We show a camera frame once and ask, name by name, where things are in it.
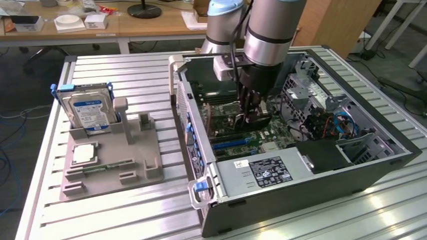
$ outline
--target white box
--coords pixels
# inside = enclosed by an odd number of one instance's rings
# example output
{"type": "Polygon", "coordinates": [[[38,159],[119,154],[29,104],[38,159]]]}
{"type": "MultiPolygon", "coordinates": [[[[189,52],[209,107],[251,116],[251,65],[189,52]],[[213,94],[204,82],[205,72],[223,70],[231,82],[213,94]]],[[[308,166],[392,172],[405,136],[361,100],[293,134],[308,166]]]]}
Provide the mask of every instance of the white box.
{"type": "Polygon", "coordinates": [[[12,16],[17,32],[40,32],[45,21],[41,16],[12,16]]]}
{"type": "Polygon", "coordinates": [[[75,15],[59,16],[53,22],[59,34],[87,30],[83,20],[75,15]]]}
{"type": "Polygon", "coordinates": [[[104,14],[88,15],[84,25],[87,29],[105,29],[108,25],[107,16],[104,14]]]}
{"type": "Polygon", "coordinates": [[[360,54],[364,50],[364,46],[368,45],[368,41],[371,40],[371,35],[367,34],[364,31],[360,33],[357,42],[355,43],[351,54],[360,54]]]}

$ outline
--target gray carpet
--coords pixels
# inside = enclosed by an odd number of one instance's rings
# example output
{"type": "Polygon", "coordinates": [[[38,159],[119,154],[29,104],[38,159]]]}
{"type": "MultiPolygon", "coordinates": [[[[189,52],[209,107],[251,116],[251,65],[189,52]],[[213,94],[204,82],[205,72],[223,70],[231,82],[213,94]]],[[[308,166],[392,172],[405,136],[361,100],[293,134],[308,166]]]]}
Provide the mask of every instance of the gray carpet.
{"type": "MultiPolygon", "coordinates": [[[[373,18],[367,26],[367,31],[373,33],[384,16],[373,18]]],[[[399,24],[392,22],[384,35],[399,24]]],[[[160,41],[151,52],[169,52],[169,51],[185,51],[193,50],[195,47],[200,47],[203,40],[181,40],[181,41],[160,41]]],[[[419,34],[409,28],[404,32],[401,38],[395,44],[395,47],[389,50],[384,50],[384,44],[379,49],[385,54],[385,59],[375,57],[369,61],[364,61],[365,65],[371,68],[377,76],[385,77],[401,84],[411,86],[412,88],[424,87],[415,83],[417,78],[416,72],[407,67],[408,63],[421,50],[427,43],[427,36],[419,34]]],[[[149,50],[155,45],[155,42],[149,41],[144,44],[136,45],[131,50],[131,53],[143,53],[149,50]]],[[[17,48],[10,48],[6,55],[0,57],[0,113],[12,110],[24,110],[38,105],[52,104],[53,97],[49,93],[49,85],[59,81],[64,57],[55,51],[43,56],[30,66],[34,70],[33,75],[25,75],[22,73],[21,64],[25,62],[30,54],[33,54],[40,47],[30,47],[29,53],[20,53],[17,48]]],[[[119,54],[119,46],[115,43],[100,44],[100,50],[95,51],[91,44],[64,46],[64,49],[71,55],[87,56],[87,55],[111,55],[119,54]]],[[[360,73],[376,83],[376,78],[369,74],[367,68],[357,62],[351,63],[360,73]]],[[[421,67],[427,70],[427,59],[423,59],[417,68],[421,67]]],[[[385,88],[387,95],[401,105],[403,98],[400,94],[385,88]]],[[[424,110],[424,106],[419,100],[408,97],[407,107],[416,112],[424,110]]],[[[48,108],[40,109],[29,113],[29,116],[40,116],[49,112],[48,108]]],[[[419,116],[413,116],[424,126],[427,126],[427,120],[419,116]]],[[[13,123],[18,123],[22,119],[13,119],[13,123]]],[[[30,184],[33,168],[38,155],[38,148],[44,136],[45,126],[48,118],[29,119],[26,121],[26,134],[16,145],[6,149],[6,154],[10,161],[14,164],[17,175],[21,181],[22,198],[14,205],[16,211],[8,212],[0,216],[0,239],[9,240],[14,238],[21,211],[18,208],[24,207],[24,201],[26,191],[30,184]]],[[[13,127],[0,124],[0,139],[2,139],[10,132],[13,127]]],[[[0,171],[0,181],[4,178],[4,171],[0,171]]],[[[10,175],[8,182],[0,187],[0,209],[4,209],[13,202],[17,195],[17,185],[13,176],[10,175]]]]}

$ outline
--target lamp base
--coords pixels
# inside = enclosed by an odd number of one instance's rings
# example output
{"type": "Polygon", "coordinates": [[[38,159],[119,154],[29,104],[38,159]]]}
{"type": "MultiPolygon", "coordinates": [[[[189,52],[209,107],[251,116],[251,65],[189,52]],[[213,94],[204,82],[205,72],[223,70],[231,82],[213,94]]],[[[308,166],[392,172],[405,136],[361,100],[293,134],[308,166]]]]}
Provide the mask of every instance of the lamp base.
{"type": "Polygon", "coordinates": [[[161,9],[149,4],[147,4],[145,9],[143,9],[143,5],[136,4],[127,8],[127,13],[139,19],[153,19],[161,15],[161,9]]]}

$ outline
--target blue hard drive label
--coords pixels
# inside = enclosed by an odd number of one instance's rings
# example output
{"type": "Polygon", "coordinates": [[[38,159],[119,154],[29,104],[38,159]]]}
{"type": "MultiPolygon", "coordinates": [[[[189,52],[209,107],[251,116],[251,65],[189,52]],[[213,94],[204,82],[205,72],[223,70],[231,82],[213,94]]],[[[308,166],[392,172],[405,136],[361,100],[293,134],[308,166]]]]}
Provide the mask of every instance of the blue hard drive label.
{"type": "Polygon", "coordinates": [[[292,180],[287,166],[279,156],[248,163],[257,186],[261,188],[292,180]]]}
{"type": "Polygon", "coordinates": [[[73,109],[81,126],[87,130],[99,131],[108,128],[109,122],[107,114],[103,112],[103,102],[100,100],[75,102],[73,109]]]}

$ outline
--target red cable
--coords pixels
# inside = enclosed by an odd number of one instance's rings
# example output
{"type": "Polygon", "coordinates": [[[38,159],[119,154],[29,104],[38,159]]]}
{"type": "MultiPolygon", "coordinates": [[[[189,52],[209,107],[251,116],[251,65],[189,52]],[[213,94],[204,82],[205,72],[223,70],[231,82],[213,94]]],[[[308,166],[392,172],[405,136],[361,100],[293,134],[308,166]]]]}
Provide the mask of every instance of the red cable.
{"type": "Polygon", "coordinates": [[[328,118],[327,118],[327,120],[325,120],[325,124],[324,124],[324,130],[323,130],[323,136],[321,136],[321,138],[324,138],[325,137],[325,133],[327,133],[327,127],[328,127],[328,122],[329,122],[329,119],[331,119],[332,117],[329,116],[328,118]]]}

